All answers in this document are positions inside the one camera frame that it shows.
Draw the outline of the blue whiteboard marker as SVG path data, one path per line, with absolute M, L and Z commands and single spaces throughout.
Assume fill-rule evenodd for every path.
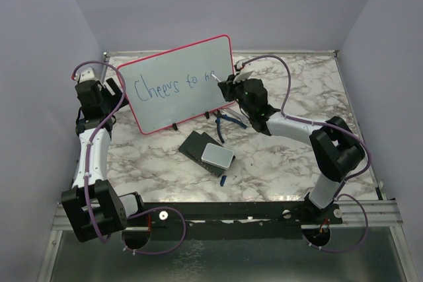
M 216 76 L 216 75 L 214 75 L 214 74 L 211 74 L 211 76 L 218 82 L 218 83 L 220 83 L 221 82 L 221 80 Z

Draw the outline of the pink framed whiteboard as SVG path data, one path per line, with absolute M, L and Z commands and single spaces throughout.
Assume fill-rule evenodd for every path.
M 135 122 L 149 135 L 229 105 L 211 76 L 233 74 L 226 34 L 118 66 Z

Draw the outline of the blue marker cap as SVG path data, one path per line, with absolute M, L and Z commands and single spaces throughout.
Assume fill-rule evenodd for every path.
M 226 175 L 223 175 L 223 176 L 221 177 L 221 180 L 220 180 L 220 183 L 219 183 L 219 185 L 220 185 L 221 187 L 223 187 L 223 186 L 224 186 L 226 179 L 227 179 L 227 176 L 226 176 Z

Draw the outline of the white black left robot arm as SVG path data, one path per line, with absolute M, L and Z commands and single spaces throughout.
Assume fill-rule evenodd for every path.
M 118 195 L 107 178 L 107 154 L 115 122 L 114 110 L 128 105 L 115 80 L 80 79 L 75 86 L 81 103 L 76 133 L 81 152 L 76 175 L 69 190 L 62 192 L 61 204 L 80 242 L 104 240 L 145 220 L 140 195 Z

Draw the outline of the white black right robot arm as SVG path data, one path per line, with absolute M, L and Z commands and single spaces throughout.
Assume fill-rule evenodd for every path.
M 327 207 L 346 177 L 364 160 L 364 146 L 337 116 L 316 122 L 283 114 L 268 103 L 268 91 L 259 79 L 235 82 L 235 76 L 217 83 L 227 102 L 236 102 L 252 128 L 268 136 L 287 137 L 312 147 L 320 175 L 306 200 L 303 214 L 310 223 L 327 216 Z

